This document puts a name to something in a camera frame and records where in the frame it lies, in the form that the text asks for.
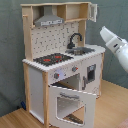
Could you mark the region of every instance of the floor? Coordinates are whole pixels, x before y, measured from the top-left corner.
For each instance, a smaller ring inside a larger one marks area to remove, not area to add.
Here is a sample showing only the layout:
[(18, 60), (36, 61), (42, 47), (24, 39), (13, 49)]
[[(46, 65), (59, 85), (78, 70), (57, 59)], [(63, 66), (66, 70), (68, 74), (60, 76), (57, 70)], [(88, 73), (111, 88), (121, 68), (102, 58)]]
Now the floor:
[[(81, 113), (73, 114), (81, 118)], [(102, 81), (102, 96), (96, 101), (94, 128), (116, 128), (128, 118), (128, 89)], [(0, 128), (43, 128), (32, 115), (19, 109), (0, 118)]]

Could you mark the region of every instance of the door handle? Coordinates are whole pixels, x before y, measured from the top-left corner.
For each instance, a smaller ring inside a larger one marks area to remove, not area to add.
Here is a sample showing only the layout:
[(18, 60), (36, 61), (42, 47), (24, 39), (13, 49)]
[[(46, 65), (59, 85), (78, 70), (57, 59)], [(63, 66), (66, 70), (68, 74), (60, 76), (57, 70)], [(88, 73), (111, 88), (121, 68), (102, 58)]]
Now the door handle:
[(79, 100), (80, 99), (80, 97), (79, 96), (77, 96), (77, 95), (67, 95), (67, 94), (65, 94), (65, 93), (63, 93), (63, 92), (61, 92), (60, 93), (60, 95), (62, 96), (62, 97), (65, 97), (65, 98), (73, 98), (73, 99), (77, 99), (77, 100)]
[(87, 79), (85, 78), (85, 76), (83, 77), (83, 80), (84, 80), (84, 87), (82, 87), (82, 90), (85, 90), (85, 88), (86, 88), (86, 81), (87, 81)]

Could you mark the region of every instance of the countertop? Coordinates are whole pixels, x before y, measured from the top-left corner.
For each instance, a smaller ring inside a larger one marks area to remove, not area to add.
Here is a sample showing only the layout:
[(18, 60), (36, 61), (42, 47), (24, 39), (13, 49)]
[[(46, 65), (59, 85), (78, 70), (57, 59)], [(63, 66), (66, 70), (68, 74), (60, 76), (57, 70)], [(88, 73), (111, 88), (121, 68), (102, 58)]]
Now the countertop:
[(52, 69), (56, 69), (58, 67), (65, 66), (67, 64), (71, 64), (71, 63), (74, 63), (74, 62), (82, 61), (83, 59), (87, 59), (87, 58), (90, 58), (92, 56), (96, 56), (98, 54), (101, 54), (101, 53), (104, 53), (105, 52), (105, 48), (103, 48), (101, 46), (97, 46), (97, 45), (88, 45), (88, 44), (86, 44), (86, 48), (94, 49), (95, 52), (90, 52), (88, 54), (81, 55), (81, 56), (74, 56), (74, 55), (65, 53), (65, 51), (61, 51), (61, 54), (64, 54), (64, 55), (67, 55), (67, 56), (71, 56), (74, 59), (67, 60), (65, 62), (61, 62), (61, 63), (55, 64), (55, 65), (51, 65), (49, 67), (43, 66), (43, 65), (38, 64), (36, 62), (29, 61), (27, 59), (24, 59), (23, 62), (26, 63), (26, 64), (28, 64), (28, 65), (31, 65), (31, 66), (33, 66), (35, 68), (38, 68), (41, 71), (48, 72), (48, 71), (50, 71)]

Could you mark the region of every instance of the open oven door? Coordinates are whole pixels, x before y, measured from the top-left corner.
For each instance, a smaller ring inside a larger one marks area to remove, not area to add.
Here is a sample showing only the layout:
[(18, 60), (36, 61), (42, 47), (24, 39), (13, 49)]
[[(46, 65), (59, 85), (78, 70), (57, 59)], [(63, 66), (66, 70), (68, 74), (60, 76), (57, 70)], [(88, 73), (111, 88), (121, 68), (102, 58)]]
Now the open oven door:
[(49, 120), (59, 128), (93, 128), (96, 95), (49, 87)]

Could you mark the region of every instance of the cabinet shelf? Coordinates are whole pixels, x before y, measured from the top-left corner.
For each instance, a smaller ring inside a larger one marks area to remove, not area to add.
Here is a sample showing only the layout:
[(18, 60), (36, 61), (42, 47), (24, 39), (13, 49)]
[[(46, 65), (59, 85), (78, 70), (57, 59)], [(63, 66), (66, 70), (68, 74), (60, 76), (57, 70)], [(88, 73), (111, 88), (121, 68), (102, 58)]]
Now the cabinet shelf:
[(82, 20), (87, 20), (87, 18), (69, 19), (69, 20), (66, 20), (65, 23), (68, 23), (68, 22), (74, 22), (74, 21), (82, 21)]

